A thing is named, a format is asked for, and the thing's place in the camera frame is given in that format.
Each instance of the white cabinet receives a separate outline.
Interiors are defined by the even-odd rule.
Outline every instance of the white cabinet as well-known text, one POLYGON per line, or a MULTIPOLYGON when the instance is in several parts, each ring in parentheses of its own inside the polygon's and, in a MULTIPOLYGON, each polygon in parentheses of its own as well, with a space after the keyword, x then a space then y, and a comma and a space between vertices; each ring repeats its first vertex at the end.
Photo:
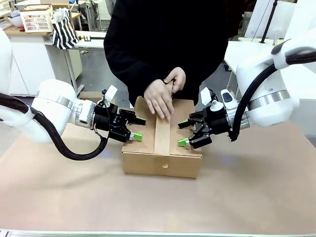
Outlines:
POLYGON ((29 91, 23 81, 19 68, 16 64, 15 58, 13 58, 10 84, 9 84, 10 95, 29 95, 29 91))
POLYGON ((40 84, 55 74, 41 36, 10 37, 13 55, 29 95, 35 96, 40 84))
MULTIPOLYGON (((9 36, 14 61, 9 91, 15 96, 36 96, 40 84, 48 79, 58 79, 71 84, 64 51, 46 45, 42 36, 9 36)), ((82 72, 80 53, 69 52, 75 77, 82 72)))

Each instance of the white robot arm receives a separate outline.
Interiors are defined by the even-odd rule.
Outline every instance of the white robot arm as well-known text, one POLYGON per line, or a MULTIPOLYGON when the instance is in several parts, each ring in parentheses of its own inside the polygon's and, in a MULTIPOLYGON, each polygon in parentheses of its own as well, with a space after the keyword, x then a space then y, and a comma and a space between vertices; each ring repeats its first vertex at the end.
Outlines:
POLYGON ((27 106, 18 98, 6 95, 12 63, 12 50, 9 39, 0 29, 1 44, 1 85, 0 88, 0 123, 22 130, 36 142, 53 142, 60 153, 74 160, 87 160, 101 153, 112 138, 121 142, 142 140, 142 135, 130 132, 128 123, 145 125, 144 119, 136 117, 134 112, 119 110, 109 101, 117 89, 113 86, 104 90, 103 97, 95 104, 89 100, 77 99, 72 86, 56 79, 46 80, 39 86, 32 106, 27 106), (94 130, 100 136, 99 147, 92 153, 79 155, 72 153, 61 139, 67 123, 94 130), (105 138, 98 129, 109 131, 105 138))
POLYGON ((316 29, 246 59, 237 68, 241 101, 238 103, 228 90, 221 92, 223 103, 210 93, 212 105, 179 124, 180 128, 195 126, 193 135, 178 141, 179 146, 199 148, 212 142, 211 134, 224 132, 235 141, 240 129, 288 121, 299 107, 299 99, 290 96, 279 70, 310 62, 316 62, 316 29))

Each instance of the person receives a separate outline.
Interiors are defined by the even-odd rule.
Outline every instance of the person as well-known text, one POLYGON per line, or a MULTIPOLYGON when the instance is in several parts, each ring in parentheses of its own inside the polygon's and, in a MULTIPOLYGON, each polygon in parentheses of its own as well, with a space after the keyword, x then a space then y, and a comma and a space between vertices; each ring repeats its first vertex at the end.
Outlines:
POLYGON ((170 120, 173 98, 198 102, 199 86, 224 59, 228 45, 225 0, 117 0, 104 39, 110 69, 135 104, 170 120))

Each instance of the basket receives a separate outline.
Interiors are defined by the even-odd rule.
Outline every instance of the basket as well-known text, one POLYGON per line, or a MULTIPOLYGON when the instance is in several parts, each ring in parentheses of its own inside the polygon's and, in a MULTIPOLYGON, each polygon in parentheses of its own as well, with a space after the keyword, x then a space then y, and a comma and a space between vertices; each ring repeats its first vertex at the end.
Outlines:
POLYGON ((53 31, 53 8, 50 4, 29 5, 20 14, 26 33, 53 31))
POLYGON ((6 29, 8 27, 12 26, 11 22, 8 21, 8 19, 0 19, 0 28, 6 29))

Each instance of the black and white bag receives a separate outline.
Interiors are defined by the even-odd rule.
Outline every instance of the black and white bag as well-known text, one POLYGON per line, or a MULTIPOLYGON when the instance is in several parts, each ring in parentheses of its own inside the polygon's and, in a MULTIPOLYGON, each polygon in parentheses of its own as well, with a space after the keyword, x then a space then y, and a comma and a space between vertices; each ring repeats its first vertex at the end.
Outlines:
POLYGON ((78 35, 70 21, 69 9, 57 9, 53 14, 52 24, 54 28, 53 46, 59 49, 70 49, 79 42, 78 35))

